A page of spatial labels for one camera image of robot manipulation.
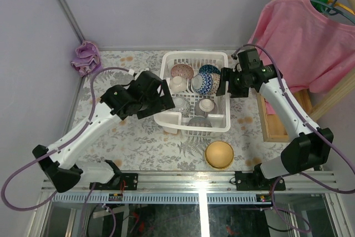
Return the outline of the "brown checker pattern bowl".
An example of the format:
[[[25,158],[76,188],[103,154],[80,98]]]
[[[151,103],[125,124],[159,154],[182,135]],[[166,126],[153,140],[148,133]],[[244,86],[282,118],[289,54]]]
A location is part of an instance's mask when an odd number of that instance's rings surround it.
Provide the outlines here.
[[[212,87],[210,89],[209,95],[215,95],[218,88],[219,88],[219,84],[220,84],[220,75],[217,73],[211,73],[212,76]]]

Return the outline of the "blue triangle pattern bowl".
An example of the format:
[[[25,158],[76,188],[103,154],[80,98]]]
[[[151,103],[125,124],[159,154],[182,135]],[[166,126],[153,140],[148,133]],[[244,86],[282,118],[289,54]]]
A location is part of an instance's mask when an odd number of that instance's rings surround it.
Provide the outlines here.
[[[208,74],[221,74],[220,69],[213,64],[206,64],[199,68],[199,73],[208,73]]]

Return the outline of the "white plastic dish rack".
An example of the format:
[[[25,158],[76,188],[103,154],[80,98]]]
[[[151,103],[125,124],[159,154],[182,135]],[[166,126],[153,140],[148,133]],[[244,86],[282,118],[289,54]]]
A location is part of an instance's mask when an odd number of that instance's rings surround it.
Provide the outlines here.
[[[199,74],[199,68],[206,64],[216,65],[220,70],[223,67],[228,66],[228,60],[226,53],[223,52],[204,52],[204,51],[177,51],[168,52],[163,56],[161,64],[160,78],[164,79],[168,83],[171,76],[171,69],[176,64],[188,64],[194,70],[194,76]],[[190,104],[190,114],[188,117],[183,117],[180,112],[173,112],[170,109],[165,112],[154,115],[155,122],[162,126],[166,132],[176,133],[181,131],[185,135],[194,135],[201,137],[214,137],[218,134],[222,134],[230,130],[230,98],[227,95],[200,95],[194,92],[191,86],[191,80],[187,79],[187,89],[184,92],[174,94],[170,93],[172,98],[184,97]],[[191,118],[197,117],[194,112],[194,106],[200,99],[213,100],[218,108],[217,114],[209,114],[207,119],[211,123],[211,128],[205,127],[191,127],[188,126],[188,122]]]

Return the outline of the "red eye pattern bowl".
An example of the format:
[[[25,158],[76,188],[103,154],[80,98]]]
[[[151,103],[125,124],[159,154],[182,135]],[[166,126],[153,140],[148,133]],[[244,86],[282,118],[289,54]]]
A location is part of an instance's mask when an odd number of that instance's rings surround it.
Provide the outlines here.
[[[192,79],[194,76],[193,68],[188,64],[176,64],[171,69],[171,76],[183,77],[186,79]]]

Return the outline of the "purple striped bowl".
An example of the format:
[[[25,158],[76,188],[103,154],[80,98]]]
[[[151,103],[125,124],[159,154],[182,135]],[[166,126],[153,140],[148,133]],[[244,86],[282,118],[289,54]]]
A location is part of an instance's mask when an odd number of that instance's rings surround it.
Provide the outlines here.
[[[200,99],[194,106],[194,112],[197,116],[207,118],[209,114],[217,114],[218,108],[216,103],[211,99]]]

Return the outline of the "yellow rimmed bottom bowl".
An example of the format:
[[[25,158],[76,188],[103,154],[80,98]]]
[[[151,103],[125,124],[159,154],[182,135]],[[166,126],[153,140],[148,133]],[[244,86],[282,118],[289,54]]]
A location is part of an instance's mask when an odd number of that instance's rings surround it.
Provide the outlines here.
[[[226,142],[215,141],[205,149],[205,159],[212,168],[226,169],[234,161],[234,150]]]

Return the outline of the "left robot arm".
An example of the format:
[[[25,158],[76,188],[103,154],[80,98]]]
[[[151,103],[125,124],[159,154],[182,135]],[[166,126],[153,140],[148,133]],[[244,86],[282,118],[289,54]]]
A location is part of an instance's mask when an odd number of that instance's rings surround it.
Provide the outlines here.
[[[121,189],[123,174],[113,161],[80,162],[79,157],[112,125],[132,115],[142,119],[174,106],[167,81],[142,71],[128,85],[109,88],[87,118],[55,143],[36,146],[33,155],[59,193],[80,182],[90,183],[95,190]]]

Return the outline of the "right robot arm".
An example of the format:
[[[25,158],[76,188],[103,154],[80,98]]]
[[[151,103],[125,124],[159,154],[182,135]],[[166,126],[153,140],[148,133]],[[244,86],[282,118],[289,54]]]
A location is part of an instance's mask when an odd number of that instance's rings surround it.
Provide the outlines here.
[[[328,128],[320,128],[307,115],[278,68],[274,64],[264,65],[255,48],[236,51],[232,57],[238,60],[239,66],[222,68],[216,94],[246,98],[253,88],[272,106],[289,137],[288,146],[278,157],[254,167],[254,186],[263,190],[272,184],[273,178],[298,174],[324,164],[333,133]]]

